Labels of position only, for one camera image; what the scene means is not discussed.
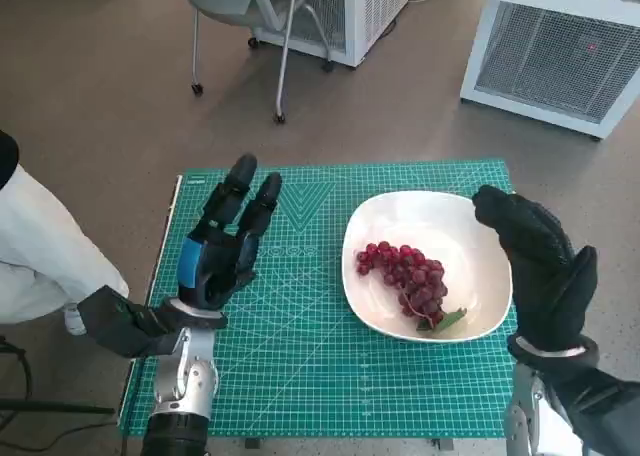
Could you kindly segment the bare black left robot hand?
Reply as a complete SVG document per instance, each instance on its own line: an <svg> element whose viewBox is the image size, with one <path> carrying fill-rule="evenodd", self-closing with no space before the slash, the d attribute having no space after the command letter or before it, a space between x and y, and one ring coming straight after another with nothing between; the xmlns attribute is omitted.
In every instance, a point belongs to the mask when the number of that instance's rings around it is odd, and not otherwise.
<svg viewBox="0 0 640 456"><path fill-rule="evenodd" d="M248 285L261 237L277 207L282 178L272 172L250 201L257 168L254 155L242 155L203 207L202 216L186 236L177 266L178 298L207 311L219 311L231 295Z"/></svg>

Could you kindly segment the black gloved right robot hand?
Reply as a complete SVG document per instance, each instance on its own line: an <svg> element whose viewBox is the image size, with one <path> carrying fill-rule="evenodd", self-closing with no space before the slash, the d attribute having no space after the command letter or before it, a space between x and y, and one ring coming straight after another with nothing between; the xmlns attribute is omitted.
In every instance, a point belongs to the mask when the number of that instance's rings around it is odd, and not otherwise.
<svg viewBox="0 0 640 456"><path fill-rule="evenodd" d="M597 251L576 251L560 221L540 203L483 185L475 217L493 229L512 272L517 335L545 353L576 350L597 283Z"/></svg>

